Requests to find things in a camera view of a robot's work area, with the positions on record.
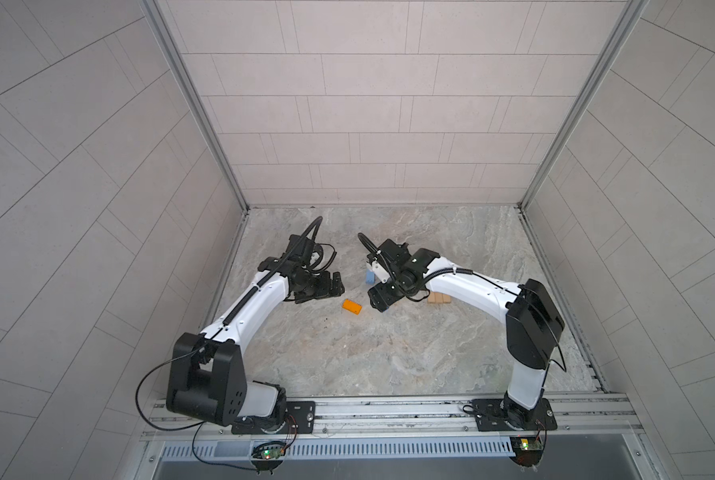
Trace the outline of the orange wood block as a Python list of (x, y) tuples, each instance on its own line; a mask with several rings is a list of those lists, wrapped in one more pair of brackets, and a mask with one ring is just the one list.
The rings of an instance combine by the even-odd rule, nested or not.
[(346, 299), (343, 302), (342, 307), (345, 310), (347, 310), (355, 315), (359, 315), (361, 313), (361, 310), (363, 309), (363, 306), (361, 306), (361, 304), (359, 304), (357, 302), (353, 302), (352, 300), (349, 300), (349, 299)]

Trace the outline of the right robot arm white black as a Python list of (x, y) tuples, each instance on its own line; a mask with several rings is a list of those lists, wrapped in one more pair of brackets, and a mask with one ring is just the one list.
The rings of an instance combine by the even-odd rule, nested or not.
[(553, 354), (561, 352), (565, 320), (543, 283), (503, 281), (461, 267), (433, 250), (411, 253), (407, 244), (391, 239), (377, 246), (363, 233), (357, 238), (369, 251), (367, 269), (377, 277), (369, 290), (375, 310), (385, 312), (425, 290), (461, 300), (505, 327), (505, 344), (513, 357), (505, 396), (475, 399), (463, 406), (463, 412), (475, 417), (479, 431), (557, 429), (555, 413), (543, 394)]

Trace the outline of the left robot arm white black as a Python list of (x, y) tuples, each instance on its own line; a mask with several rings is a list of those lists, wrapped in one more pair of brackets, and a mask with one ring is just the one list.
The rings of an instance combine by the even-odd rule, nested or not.
[(185, 333), (175, 344), (166, 407), (241, 432), (276, 433), (287, 421), (285, 388), (247, 378), (243, 354), (270, 314), (282, 303), (339, 297), (345, 287), (333, 246), (292, 235), (284, 254), (261, 262), (243, 295), (199, 334)]

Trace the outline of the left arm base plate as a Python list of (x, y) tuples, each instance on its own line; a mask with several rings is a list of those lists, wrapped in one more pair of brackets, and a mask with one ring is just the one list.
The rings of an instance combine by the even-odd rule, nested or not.
[(232, 425), (234, 435), (311, 434), (316, 417), (315, 401), (287, 401), (286, 409), (276, 406), (270, 416), (239, 417)]

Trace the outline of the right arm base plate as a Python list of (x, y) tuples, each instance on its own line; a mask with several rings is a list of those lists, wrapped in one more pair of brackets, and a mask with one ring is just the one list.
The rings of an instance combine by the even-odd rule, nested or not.
[(473, 416), (479, 432), (557, 430), (557, 418), (547, 398), (541, 398), (532, 410), (527, 410), (509, 397), (474, 399), (463, 406), (463, 412)]

